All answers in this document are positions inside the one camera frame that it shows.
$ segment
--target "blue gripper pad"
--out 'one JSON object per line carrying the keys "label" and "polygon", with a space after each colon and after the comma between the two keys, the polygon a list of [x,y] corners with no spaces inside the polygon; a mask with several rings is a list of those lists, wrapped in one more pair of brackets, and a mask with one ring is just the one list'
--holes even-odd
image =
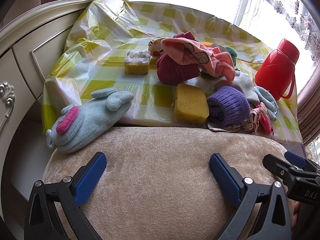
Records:
{"label": "blue gripper pad", "polygon": [[91,167],[84,174],[75,187],[75,202],[78,207],[88,201],[93,189],[107,166],[106,156],[101,153]]}
{"label": "blue gripper pad", "polygon": [[238,184],[216,155],[211,155],[209,165],[228,203],[238,207],[241,204],[241,189]]}
{"label": "blue gripper pad", "polygon": [[304,158],[292,152],[285,152],[284,157],[289,163],[297,166],[300,169],[305,168],[307,166],[306,160]]}

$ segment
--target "thermos lid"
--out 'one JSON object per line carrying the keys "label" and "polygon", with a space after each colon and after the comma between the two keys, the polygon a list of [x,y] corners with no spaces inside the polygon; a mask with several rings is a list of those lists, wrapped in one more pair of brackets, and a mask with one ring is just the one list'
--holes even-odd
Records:
{"label": "thermos lid", "polygon": [[281,50],[294,64],[297,63],[299,58],[299,51],[290,41],[287,39],[282,39],[278,46],[278,49]]}

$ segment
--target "thermos handle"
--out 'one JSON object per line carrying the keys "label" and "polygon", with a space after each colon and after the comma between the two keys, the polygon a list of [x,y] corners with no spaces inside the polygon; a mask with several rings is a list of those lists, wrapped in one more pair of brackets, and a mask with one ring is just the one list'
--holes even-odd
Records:
{"label": "thermos handle", "polygon": [[296,76],[295,76],[294,70],[293,70],[292,80],[291,80],[291,87],[290,87],[289,93],[288,93],[287,96],[281,95],[282,98],[289,99],[292,96],[292,92],[293,92],[293,88],[294,88],[295,82],[296,82]]}

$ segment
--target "plastic tablecloth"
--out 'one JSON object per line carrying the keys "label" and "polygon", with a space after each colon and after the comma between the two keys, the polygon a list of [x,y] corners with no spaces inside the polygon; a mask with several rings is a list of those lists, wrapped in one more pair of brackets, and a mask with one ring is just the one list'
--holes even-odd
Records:
{"label": "plastic tablecloth", "polygon": [[[137,126],[190,126],[173,118],[175,86],[163,84],[156,74],[152,58],[146,75],[124,73],[123,60],[128,50],[148,49],[157,37],[172,37],[192,31],[196,40],[233,47],[236,67],[254,76],[271,52],[263,42],[231,23],[202,11],[182,6],[152,3],[96,0],[81,14],[72,27],[64,54],[44,83],[42,120],[44,132],[61,115],[63,107],[91,100],[90,93],[115,87],[134,94],[131,108],[120,120]],[[206,74],[187,81],[201,87],[206,96],[213,93],[217,79]],[[279,117],[273,122],[274,140],[279,143],[302,143],[297,122],[297,91],[290,99],[278,101]],[[271,138],[263,132],[257,135]]]}

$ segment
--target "yellow sponge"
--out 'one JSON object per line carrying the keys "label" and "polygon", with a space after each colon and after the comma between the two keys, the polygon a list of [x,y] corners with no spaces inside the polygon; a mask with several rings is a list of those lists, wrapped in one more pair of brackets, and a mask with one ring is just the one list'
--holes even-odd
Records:
{"label": "yellow sponge", "polygon": [[125,57],[124,71],[127,74],[144,75],[149,71],[151,53],[147,50],[129,51]]}
{"label": "yellow sponge", "polygon": [[176,89],[173,117],[177,122],[204,124],[209,107],[201,88],[179,84]]}

